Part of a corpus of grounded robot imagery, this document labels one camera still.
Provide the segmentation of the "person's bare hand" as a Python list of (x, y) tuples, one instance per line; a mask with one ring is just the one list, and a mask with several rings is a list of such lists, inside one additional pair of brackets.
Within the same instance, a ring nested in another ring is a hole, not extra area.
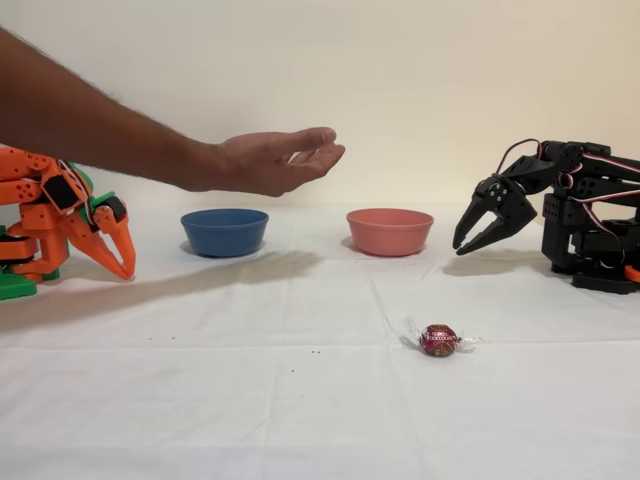
[(212, 187), (280, 197), (324, 177), (346, 148), (328, 127), (233, 137), (216, 148)]

